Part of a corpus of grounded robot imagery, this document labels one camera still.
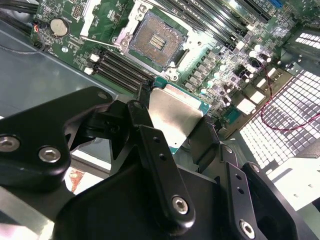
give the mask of black bracket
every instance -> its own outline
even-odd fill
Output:
[[[220,219],[228,223],[223,226],[231,229],[237,239],[265,240],[257,226],[246,174],[238,168],[233,150],[220,143],[209,117],[199,121],[189,136],[189,144],[199,172],[220,185]]]
[[[258,223],[268,234],[266,236],[268,239],[317,239],[259,166],[247,162],[242,170],[249,179],[257,215],[263,216]]]
[[[3,143],[9,151],[0,152],[0,185],[53,190],[64,180],[70,151],[95,138],[109,139],[111,173],[132,162],[143,166],[153,215],[163,230],[178,236],[195,222],[194,205],[166,139],[153,128],[147,107],[139,101],[112,102],[108,93],[89,87],[5,118],[0,129],[3,141],[12,138],[17,141],[12,144],[18,144],[12,149],[10,142]],[[41,155],[44,149],[47,159]]]
[[[80,124],[111,102],[107,92],[89,87],[2,119],[0,185],[57,188],[70,166],[70,147]]]

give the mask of green circuit board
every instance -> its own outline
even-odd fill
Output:
[[[248,8],[248,2],[251,6],[254,3],[255,11]],[[142,3],[146,9],[136,8]],[[191,0],[190,6],[185,4],[179,0],[42,0],[35,19],[48,24],[40,30],[48,53],[81,72],[88,73],[89,69],[93,78],[116,91],[134,96],[140,76],[166,79],[211,106],[208,114],[227,122],[241,114],[223,100],[250,84],[235,74],[239,66],[247,68],[250,64],[249,52],[259,45],[258,53],[270,56],[273,61],[268,64],[276,66],[282,45],[299,27],[320,27],[316,0],[307,6],[298,0]],[[83,37],[90,7],[92,20]],[[50,26],[54,19],[63,20],[66,35],[55,34]],[[148,24],[152,21],[158,23],[153,23],[154,28],[163,24],[165,31],[150,33]],[[150,33],[150,37],[138,38],[140,31]],[[31,38],[39,42],[35,32]],[[135,45],[140,41],[146,44],[138,49]],[[92,54],[99,55],[100,60],[92,61]],[[127,72],[120,72],[117,66],[124,66]],[[249,70],[258,75],[258,71]],[[126,87],[130,83],[122,78],[133,76],[134,86]],[[225,85],[231,86],[228,96]]]

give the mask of ventilation grille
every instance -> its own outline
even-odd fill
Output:
[[[320,49],[320,36],[317,35],[301,33],[301,35],[295,41],[297,43]]]
[[[302,71],[265,109],[264,119],[275,128],[291,129],[320,112],[320,77]],[[279,165],[320,138],[320,118],[295,131],[274,131],[256,114],[240,131],[263,169],[275,160]]]

